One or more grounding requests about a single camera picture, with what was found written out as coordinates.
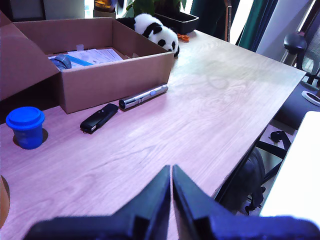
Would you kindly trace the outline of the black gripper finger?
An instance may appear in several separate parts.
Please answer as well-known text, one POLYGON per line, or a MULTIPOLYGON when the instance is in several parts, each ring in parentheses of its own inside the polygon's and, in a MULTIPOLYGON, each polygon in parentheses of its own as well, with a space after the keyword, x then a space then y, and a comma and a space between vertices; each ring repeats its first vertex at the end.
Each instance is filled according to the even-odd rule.
POLYGON ((165 240, 171 207, 170 166, 165 165, 133 199, 112 216, 128 240, 165 240))
POLYGON ((177 164, 172 167, 173 200, 183 240, 222 240, 235 235, 232 215, 208 196, 177 164))

